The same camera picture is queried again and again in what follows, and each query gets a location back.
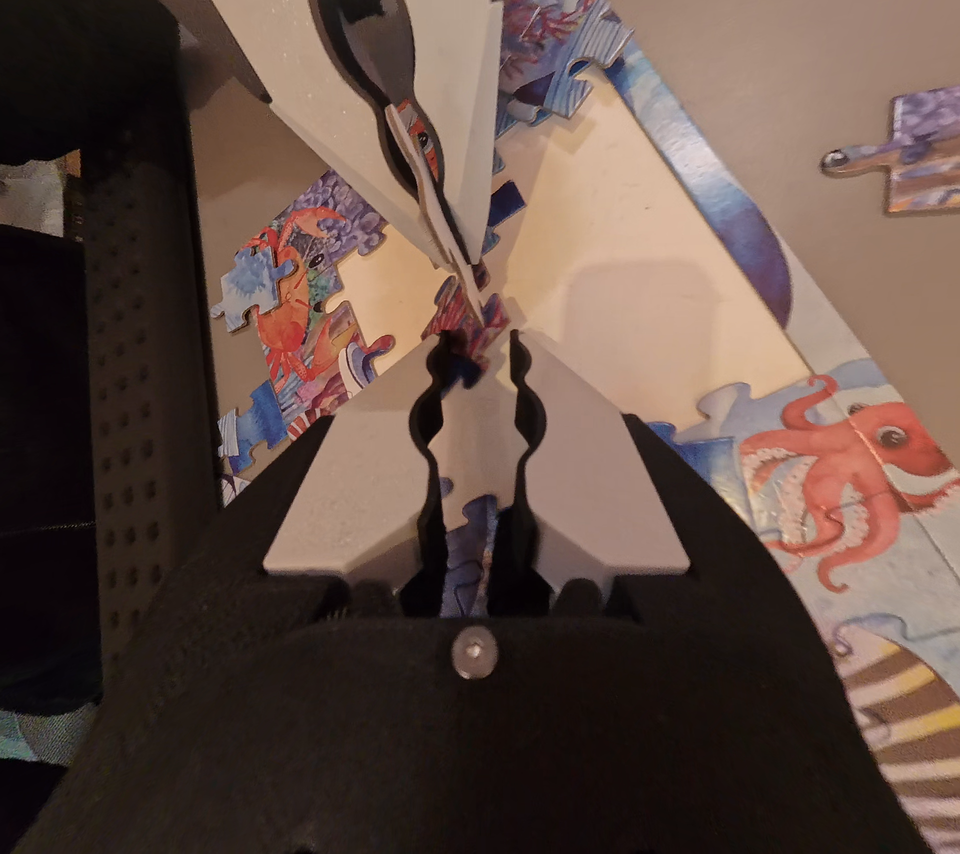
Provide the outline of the black perforated chair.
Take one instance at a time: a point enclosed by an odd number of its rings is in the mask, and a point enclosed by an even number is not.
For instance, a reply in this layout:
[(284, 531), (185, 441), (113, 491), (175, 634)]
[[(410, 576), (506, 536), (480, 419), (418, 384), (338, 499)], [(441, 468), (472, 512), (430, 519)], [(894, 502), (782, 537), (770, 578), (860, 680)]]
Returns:
[(105, 689), (217, 512), (210, 322), (179, 55), (82, 150)]

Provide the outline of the red coral puzzle piece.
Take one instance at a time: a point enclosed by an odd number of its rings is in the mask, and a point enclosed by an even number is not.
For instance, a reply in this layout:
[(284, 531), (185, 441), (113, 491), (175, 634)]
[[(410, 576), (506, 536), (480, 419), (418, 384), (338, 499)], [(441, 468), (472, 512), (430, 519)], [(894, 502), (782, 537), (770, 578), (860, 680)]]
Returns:
[(489, 369), (487, 351), (500, 334), (508, 329), (510, 318), (497, 293), (486, 300), (478, 319), (473, 313), (461, 284), (448, 277), (435, 297), (435, 311), (421, 332), (421, 339), (449, 333), (450, 360), (445, 388), (462, 384), (474, 388)]

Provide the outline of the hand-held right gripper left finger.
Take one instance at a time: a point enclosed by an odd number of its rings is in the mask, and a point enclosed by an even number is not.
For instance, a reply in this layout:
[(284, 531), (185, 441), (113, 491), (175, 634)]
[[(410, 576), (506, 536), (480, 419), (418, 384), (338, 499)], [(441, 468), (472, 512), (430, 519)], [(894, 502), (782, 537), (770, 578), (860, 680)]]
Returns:
[(439, 600), (449, 561), (440, 474), (449, 332), (431, 334), (343, 405), (263, 558), (272, 576), (384, 584)]

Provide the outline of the sea animal jigsaw puzzle tray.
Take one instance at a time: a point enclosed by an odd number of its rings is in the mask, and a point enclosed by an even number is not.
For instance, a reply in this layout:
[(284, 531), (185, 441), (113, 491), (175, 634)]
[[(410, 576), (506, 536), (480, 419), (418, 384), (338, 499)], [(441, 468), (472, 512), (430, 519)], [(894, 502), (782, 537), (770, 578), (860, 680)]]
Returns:
[[(496, 159), (492, 280), (477, 287), (622, 412), (678, 440), (734, 440), (752, 530), (812, 614), (880, 771), (930, 848), (958, 852), (958, 466), (636, 41), (578, 78), (592, 88), (573, 116), (506, 130), (514, 178)], [(240, 250), (267, 246), (295, 263), (279, 307), (250, 317), (285, 442), (420, 341), (447, 279), (334, 170)], [(486, 612), (514, 497), (508, 340), (453, 388), (436, 441), (446, 616)]]

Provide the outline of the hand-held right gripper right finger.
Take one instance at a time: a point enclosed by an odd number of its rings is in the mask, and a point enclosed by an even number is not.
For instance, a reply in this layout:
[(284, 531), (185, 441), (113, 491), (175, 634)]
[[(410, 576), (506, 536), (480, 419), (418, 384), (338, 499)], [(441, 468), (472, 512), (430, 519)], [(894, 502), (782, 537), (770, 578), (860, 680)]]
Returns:
[(681, 575), (690, 558), (624, 415), (534, 333), (510, 332), (517, 461), (508, 603), (587, 581), (607, 600), (625, 576)]

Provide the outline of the blue puzzle piece striped end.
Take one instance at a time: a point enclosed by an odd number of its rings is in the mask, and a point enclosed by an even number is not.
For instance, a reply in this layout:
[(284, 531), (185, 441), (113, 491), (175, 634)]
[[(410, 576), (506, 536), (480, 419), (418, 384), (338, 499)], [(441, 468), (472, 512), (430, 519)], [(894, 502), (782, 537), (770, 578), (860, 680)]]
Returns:
[(234, 408), (218, 420), (218, 457), (226, 461), (229, 473), (240, 475), (254, 463), (252, 451), (261, 443), (269, 450), (287, 439), (278, 398), (270, 380), (263, 381), (249, 395), (250, 406), (238, 413)]

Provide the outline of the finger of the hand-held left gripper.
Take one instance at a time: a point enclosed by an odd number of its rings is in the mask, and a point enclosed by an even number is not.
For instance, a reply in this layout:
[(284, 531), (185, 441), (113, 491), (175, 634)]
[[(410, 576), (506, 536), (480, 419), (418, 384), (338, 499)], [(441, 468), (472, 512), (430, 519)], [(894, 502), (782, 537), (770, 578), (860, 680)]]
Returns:
[(390, 104), (348, 61), (320, 0), (211, 0), (270, 96), (270, 107), (404, 238), (427, 253), (414, 172), (385, 116)]
[(442, 194), (476, 264), (493, 183), (503, 0), (402, 1), (414, 44), (414, 102), (438, 136)]

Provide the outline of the purple coral puzzle piece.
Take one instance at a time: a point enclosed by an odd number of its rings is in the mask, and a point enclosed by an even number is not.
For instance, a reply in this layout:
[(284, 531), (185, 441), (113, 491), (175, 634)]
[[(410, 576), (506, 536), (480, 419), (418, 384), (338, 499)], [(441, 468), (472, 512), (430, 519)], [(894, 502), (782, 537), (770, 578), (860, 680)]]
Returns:
[(833, 148), (819, 169), (833, 178), (882, 174), (889, 217), (958, 212), (959, 86), (893, 97), (887, 140)]

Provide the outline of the pale blue white puzzle piece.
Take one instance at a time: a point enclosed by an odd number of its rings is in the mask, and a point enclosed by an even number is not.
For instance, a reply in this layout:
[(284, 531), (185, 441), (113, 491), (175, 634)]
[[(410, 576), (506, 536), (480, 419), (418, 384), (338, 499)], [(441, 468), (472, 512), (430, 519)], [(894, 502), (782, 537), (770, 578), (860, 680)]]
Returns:
[(294, 260), (277, 260), (269, 245), (246, 247), (221, 277), (221, 300), (209, 309), (212, 320), (222, 319), (233, 334), (249, 324), (253, 312), (264, 316), (281, 305), (280, 284), (296, 270)]

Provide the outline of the dark blue puzzle piece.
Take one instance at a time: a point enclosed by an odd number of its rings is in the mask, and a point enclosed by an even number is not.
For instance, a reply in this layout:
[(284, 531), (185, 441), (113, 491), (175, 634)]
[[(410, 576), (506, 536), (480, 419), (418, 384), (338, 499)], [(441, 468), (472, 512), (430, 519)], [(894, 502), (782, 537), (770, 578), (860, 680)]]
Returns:
[(680, 440), (677, 438), (677, 428), (671, 423), (648, 421), (645, 424), (707, 482), (749, 527), (754, 527), (750, 499), (733, 438)]

